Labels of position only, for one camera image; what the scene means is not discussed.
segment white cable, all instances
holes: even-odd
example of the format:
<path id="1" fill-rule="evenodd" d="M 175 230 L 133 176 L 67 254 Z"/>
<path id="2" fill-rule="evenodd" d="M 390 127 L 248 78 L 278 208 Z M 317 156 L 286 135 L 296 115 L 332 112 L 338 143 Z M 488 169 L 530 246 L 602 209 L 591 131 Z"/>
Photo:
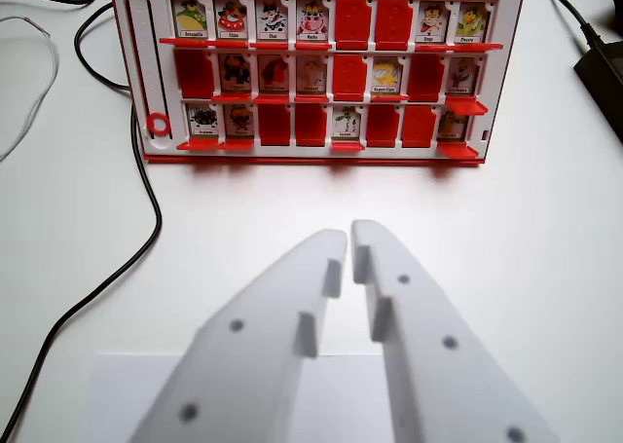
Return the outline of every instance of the white cable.
<path id="1" fill-rule="evenodd" d="M 28 24 L 34 26 L 38 31 L 40 31 L 43 34 L 43 37 L 48 42 L 48 47 L 50 47 L 50 52 L 52 54 L 52 78 L 50 78 L 50 82 L 46 85 L 45 89 L 39 94 L 39 96 L 37 96 L 35 101 L 32 103 L 32 106 L 30 107 L 30 110 L 28 111 L 28 114 L 26 115 L 26 120 L 24 120 L 23 125 L 21 126 L 21 131 L 19 132 L 18 137 L 7 148 L 6 151 L 0 153 L 0 163 L 4 161 L 5 158 L 7 158 L 13 152 L 13 150 L 18 147 L 19 143 L 24 139 L 24 137 L 30 130 L 30 127 L 32 126 L 32 123 L 34 122 L 35 117 L 37 115 L 37 112 L 39 111 L 39 107 L 41 106 L 43 99 L 46 97 L 46 94 L 48 93 L 52 85 L 55 83 L 56 74 L 58 73 L 58 56 L 56 54 L 55 45 L 52 43 L 52 39 L 50 38 L 50 33 L 48 33 L 48 31 L 46 31 L 43 27 L 41 27 L 39 24 L 37 24 L 30 18 L 6 17 L 6 18 L 0 18 L 0 22 L 6 21 L 8 19 L 22 19 L 26 21 Z"/>

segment white table surface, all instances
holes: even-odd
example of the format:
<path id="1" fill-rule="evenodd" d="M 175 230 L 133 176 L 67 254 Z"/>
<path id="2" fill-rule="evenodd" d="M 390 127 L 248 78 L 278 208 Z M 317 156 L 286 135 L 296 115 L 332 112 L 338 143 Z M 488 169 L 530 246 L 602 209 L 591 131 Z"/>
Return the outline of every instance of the white table surface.
<path id="1" fill-rule="evenodd" d="M 0 165 L 0 426 L 53 322 L 130 257 L 154 216 L 132 158 L 128 100 L 80 65 L 76 10 L 0 0 L 52 33 L 60 72 L 30 134 Z M 607 41 L 611 0 L 572 0 Z M 487 163 L 427 167 L 150 165 L 165 217 L 154 249 L 65 328 L 20 442 L 85 441 L 98 352 L 180 353 L 193 332 L 293 244 L 376 219 L 420 258 L 565 442 L 623 433 L 623 146 L 572 70 L 582 42 L 550 0 L 525 0 Z M 84 50 L 125 81 L 110 15 Z M 46 44 L 0 25 L 0 146 L 49 77 Z M 364 292 L 344 281 L 322 351 L 379 352 Z"/>

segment red ring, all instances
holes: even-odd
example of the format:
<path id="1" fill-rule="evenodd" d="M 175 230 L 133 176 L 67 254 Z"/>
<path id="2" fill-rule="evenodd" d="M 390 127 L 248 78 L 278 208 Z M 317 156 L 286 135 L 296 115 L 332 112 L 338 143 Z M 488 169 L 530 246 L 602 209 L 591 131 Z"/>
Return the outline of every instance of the red ring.
<path id="1" fill-rule="evenodd" d="M 156 129 L 156 120 L 160 119 L 165 122 L 165 129 Z M 165 114 L 154 112 L 147 117 L 147 128 L 155 136 L 169 136 L 171 134 L 171 122 Z"/>

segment character card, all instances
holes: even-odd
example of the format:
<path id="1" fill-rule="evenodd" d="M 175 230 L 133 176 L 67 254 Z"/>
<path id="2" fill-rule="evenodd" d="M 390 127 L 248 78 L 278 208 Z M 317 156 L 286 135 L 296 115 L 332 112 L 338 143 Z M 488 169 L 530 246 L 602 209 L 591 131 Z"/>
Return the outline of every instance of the character card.
<path id="1" fill-rule="evenodd" d="M 296 59 L 296 92 L 325 94 L 327 65 L 320 55 L 299 55 Z"/>
<path id="2" fill-rule="evenodd" d="M 420 2 L 416 42 L 446 42 L 450 12 L 444 2 Z"/>
<path id="3" fill-rule="evenodd" d="M 177 37 L 207 38 L 205 6 L 197 0 L 171 0 Z"/>
<path id="4" fill-rule="evenodd" d="M 402 65 L 396 57 L 375 56 L 372 65 L 372 94 L 400 94 Z"/>
<path id="5" fill-rule="evenodd" d="M 219 54 L 221 90 L 251 92 L 251 65 L 243 54 Z"/>
<path id="6" fill-rule="evenodd" d="M 465 115 L 455 115 L 452 110 L 446 111 L 439 123 L 437 141 L 464 141 L 467 119 Z"/>
<path id="7" fill-rule="evenodd" d="M 288 38 L 288 9 L 280 0 L 255 0 L 257 38 L 261 41 L 283 41 Z"/>
<path id="8" fill-rule="evenodd" d="M 186 114 L 191 136 L 218 137 L 218 119 L 212 106 L 205 103 L 186 104 Z"/>
<path id="9" fill-rule="evenodd" d="M 246 39 L 246 6 L 239 0 L 214 0 L 216 36 L 221 39 Z"/>
<path id="10" fill-rule="evenodd" d="M 225 104 L 223 110 L 228 138 L 253 137 L 253 112 L 246 104 Z"/>
<path id="11" fill-rule="evenodd" d="M 352 105 L 333 107 L 333 132 L 335 140 L 359 140 L 361 114 Z"/>
<path id="12" fill-rule="evenodd" d="M 488 22 L 489 12 L 484 3 L 461 3 L 455 42 L 457 44 L 483 42 Z"/>
<path id="13" fill-rule="evenodd" d="M 326 41 L 329 39 L 329 9 L 322 0 L 296 0 L 299 41 Z"/>
<path id="14" fill-rule="evenodd" d="M 446 94 L 474 94 L 478 65 L 473 57 L 455 57 L 450 61 Z"/>
<path id="15" fill-rule="evenodd" d="M 257 55 L 260 92 L 288 92 L 288 64 L 281 55 Z"/>

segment guess who game board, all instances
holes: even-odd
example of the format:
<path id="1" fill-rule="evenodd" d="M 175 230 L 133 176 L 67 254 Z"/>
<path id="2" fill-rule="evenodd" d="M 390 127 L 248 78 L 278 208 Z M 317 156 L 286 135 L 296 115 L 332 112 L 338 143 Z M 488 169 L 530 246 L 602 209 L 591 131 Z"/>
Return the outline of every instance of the guess who game board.
<path id="1" fill-rule="evenodd" d="M 485 161 L 521 6 L 114 2 L 148 160 L 387 165 Z"/>

